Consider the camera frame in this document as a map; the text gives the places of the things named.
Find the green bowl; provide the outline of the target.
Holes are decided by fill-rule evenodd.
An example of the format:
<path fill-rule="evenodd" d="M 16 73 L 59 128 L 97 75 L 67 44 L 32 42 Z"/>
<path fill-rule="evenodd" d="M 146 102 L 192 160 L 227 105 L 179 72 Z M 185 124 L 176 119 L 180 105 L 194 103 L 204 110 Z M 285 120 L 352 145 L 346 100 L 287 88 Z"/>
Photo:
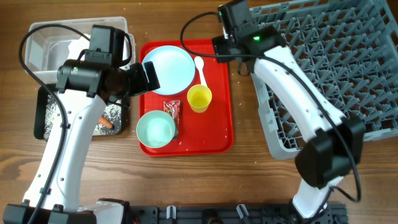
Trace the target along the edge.
<path fill-rule="evenodd" d="M 136 126 L 138 140 L 150 148 L 166 146 L 175 136 L 176 124 L 173 118 L 160 110 L 144 114 Z"/>

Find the white napkin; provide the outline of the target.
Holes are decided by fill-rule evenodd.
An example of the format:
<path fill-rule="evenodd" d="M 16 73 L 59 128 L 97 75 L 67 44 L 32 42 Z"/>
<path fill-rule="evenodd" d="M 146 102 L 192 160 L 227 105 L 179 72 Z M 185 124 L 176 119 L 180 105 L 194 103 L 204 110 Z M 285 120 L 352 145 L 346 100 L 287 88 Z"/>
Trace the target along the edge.
<path fill-rule="evenodd" d="M 67 59 L 77 59 L 80 52 L 84 49 L 88 49 L 89 41 L 81 37 L 78 40 L 73 40 L 68 46 L 69 54 Z"/>

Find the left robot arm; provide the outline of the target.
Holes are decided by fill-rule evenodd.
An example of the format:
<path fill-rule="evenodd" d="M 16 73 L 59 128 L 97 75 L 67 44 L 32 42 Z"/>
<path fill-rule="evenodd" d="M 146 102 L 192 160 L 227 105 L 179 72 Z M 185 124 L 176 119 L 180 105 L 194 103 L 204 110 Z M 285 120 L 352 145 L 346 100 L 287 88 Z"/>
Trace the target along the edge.
<path fill-rule="evenodd" d="M 6 206 L 4 223 L 135 223 L 129 202 L 102 198 L 80 205 L 80 181 L 93 132 L 107 104 L 160 87 L 152 63 L 131 63 L 131 44 L 120 29 L 95 25 L 89 47 L 57 72 L 48 89 L 58 111 L 39 165 L 23 201 Z"/>

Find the white plastic spoon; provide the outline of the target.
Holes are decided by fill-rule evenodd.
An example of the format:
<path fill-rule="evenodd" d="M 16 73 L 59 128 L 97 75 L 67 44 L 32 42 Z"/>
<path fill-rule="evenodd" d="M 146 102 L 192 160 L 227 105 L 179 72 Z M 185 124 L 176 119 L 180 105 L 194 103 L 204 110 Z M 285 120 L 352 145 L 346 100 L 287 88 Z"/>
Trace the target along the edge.
<path fill-rule="evenodd" d="M 200 56 L 196 56 L 194 58 L 194 63 L 195 63 L 195 66 L 196 66 L 196 68 L 197 68 L 197 70 L 199 72 L 200 83 L 202 85 L 204 85 L 204 86 L 207 86 L 207 83 L 206 83 L 206 80 L 205 80 L 205 76 L 204 76 L 204 73 L 203 73 L 203 69 L 204 69 L 204 65 L 205 65 L 204 60 Z"/>

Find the yellow plastic cup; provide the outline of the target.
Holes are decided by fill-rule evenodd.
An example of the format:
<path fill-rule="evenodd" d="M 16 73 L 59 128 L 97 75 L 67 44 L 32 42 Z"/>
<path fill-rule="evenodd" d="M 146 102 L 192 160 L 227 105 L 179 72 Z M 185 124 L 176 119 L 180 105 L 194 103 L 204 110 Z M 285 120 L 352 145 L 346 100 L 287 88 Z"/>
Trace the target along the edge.
<path fill-rule="evenodd" d="M 207 86 L 193 85 L 187 92 L 187 101 L 194 112 L 203 113 L 210 105 L 212 96 L 212 92 Z"/>

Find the light blue plate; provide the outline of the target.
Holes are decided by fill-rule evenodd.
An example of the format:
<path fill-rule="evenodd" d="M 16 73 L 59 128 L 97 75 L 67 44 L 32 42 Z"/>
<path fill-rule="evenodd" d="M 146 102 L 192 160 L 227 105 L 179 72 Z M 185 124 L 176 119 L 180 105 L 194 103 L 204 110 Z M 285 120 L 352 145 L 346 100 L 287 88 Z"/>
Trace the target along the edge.
<path fill-rule="evenodd" d="M 159 95 L 176 95 L 184 91 L 195 77 L 195 64 L 185 50 L 173 45 L 165 45 L 151 50 L 142 63 L 152 62 L 160 88 L 154 90 Z"/>

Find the red snack wrapper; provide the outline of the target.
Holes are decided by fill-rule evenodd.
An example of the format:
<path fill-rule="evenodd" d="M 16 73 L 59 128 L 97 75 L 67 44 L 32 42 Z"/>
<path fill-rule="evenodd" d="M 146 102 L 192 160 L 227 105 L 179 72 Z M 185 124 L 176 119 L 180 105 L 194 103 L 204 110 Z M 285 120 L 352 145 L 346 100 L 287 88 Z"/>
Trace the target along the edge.
<path fill-rule="evenodd" d="M 175 134 L 173 140 L 176 140 L 179 134 L 180 106 L 180 100 L 164 101 L 164 112 L 169 114 L 175 123 Z"/>

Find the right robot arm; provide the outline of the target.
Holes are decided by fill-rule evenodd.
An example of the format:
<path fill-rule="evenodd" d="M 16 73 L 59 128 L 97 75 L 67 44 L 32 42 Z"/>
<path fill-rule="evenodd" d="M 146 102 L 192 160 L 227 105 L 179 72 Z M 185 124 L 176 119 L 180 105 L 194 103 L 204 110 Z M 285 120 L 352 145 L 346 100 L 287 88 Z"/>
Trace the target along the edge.
<path fill-rule="evenodd" d="M 305 141 L 295 156 L 302 177 L 292 199 L 295 215 L 305 223 L 316 220 L 338 184 L 350 172 L 354 174 L 357 197 L 361 185 L 357 164 L 361 160 L 364 122 L 348 119 L 333 106 L 309 80 L 295 61 L 290 47 L 274 27 L 261 28 L 246 1 L 220 5 L 216 15 L 224 34 L 213 40 L 218 61 L 245 62 L 247 70 L 265 82 L 296 122 Z"/>

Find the orange carrot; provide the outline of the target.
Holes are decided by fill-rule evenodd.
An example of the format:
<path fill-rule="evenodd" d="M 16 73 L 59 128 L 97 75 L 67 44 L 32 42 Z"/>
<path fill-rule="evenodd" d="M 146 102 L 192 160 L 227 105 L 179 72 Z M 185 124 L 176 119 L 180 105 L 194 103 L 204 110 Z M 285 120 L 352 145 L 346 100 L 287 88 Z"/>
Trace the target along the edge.
<path fill-rule="evenodd" d="M 99 124 L 102 124 L 103 126 L 105 126 L 108 129 L 114 129 L 113 123 L 108 121 L 104 116 L 100 117 Z"/>

